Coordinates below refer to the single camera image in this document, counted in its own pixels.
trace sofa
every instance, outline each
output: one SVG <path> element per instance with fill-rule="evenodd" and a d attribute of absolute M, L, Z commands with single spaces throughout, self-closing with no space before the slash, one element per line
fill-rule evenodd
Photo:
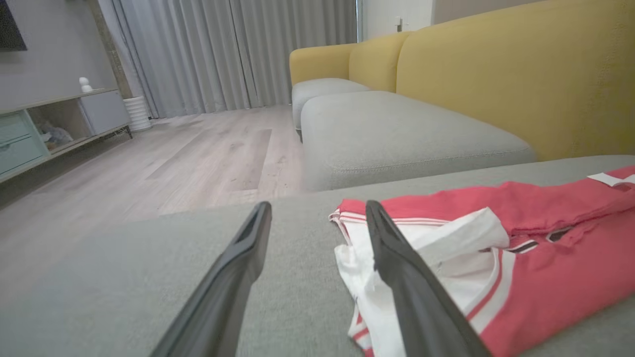
<path fill-rule="evenodd" d="M 513 180 L 559 185 L 635 165 L 595 156 L 500 166 L 275 199 L 264 270 L 252 286 L 237 356 L 363 356 L 328 221 L 344 198 L 387 199 Z M 3 356 L 150 355 L 253 203 L 94 232 L 32 287 L 0 305 Z M 635 298 L 565 330 L 527 356 L 632 356 Z"/>
<path fill-rule="evenodd" d="M 635 153 L 635 2 L 550 0 L 290 55 L 305 188 Z"/>

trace yellow cushion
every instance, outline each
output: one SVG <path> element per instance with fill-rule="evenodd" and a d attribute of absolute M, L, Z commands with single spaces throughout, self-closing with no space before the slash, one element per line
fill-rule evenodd
<path fill-rule="evenodd" d="M 289 55 L 291 84 L 318 78 L 349 78 L 349 57 L 356 43 L 300 48 Z"/>
<path fill-rule="evenodd" d="M 411 33 L 398 32 L 359 43 L 351 52 L 349 79 L 372 90 L 394 93 L 399 52 Z"/>
<path fill-rule="evenodd" d="M 424 28 L 403 45 L 397 93 L 507 130 L 539 159 L 633 154 L 635 1 L 550 0 Z"/>

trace gray cushion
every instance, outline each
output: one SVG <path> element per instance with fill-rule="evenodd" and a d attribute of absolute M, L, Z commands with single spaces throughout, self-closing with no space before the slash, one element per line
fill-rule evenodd
<path fill-rule="evenodd" d="M 508 180 L 559 185 L 635 165 L 596 156 L 503 166 L 272 201 L 264 270 L 251 289 L 238 356 L 362 356 L 346 335 L 351 295 L 327 216 L 343 198 L 387 199 Z M 133 222 L 83 239 L 39 283 L 0 305 L 2 356 L 146 357 L 253 205 Z M 631 356 L 635 299 L 569 329 L 532 356 Z"/>
<path fill-rule="evenodd" d="M 302 128 L 305 188 L 312 191 L 536 160 L 506 131 L 386 91 L 313 98 Z"/>
<path fill-rule="evenodd" d="M 301 130 L 300 113 L 302 107 L 311 98 L 320 95 L 337 93 L 350 93 L 354 91 L 367 91 L 369 87 L 348 79 L 321 78 L 297 83 L 291 91 L 291 104 L 293 106 L 293 125 L 296 130 Z"/>

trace sofa armrest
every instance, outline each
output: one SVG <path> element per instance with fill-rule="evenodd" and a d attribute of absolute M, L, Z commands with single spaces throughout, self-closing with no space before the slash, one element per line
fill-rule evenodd
<path fill-rule="evenodd" d="M 349 57 L 356 43 L 300 48 L 289 56 L 291 84 L 318 78 L 349 78 Z"/>

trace curtain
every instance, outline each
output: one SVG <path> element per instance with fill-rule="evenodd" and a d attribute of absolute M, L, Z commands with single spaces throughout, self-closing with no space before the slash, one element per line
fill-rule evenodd
<path fill-rule="evenodd" d="M 289 104 L 291 51 L 357 36 L 355 0 L 114 3 L 159 117 Z"/>

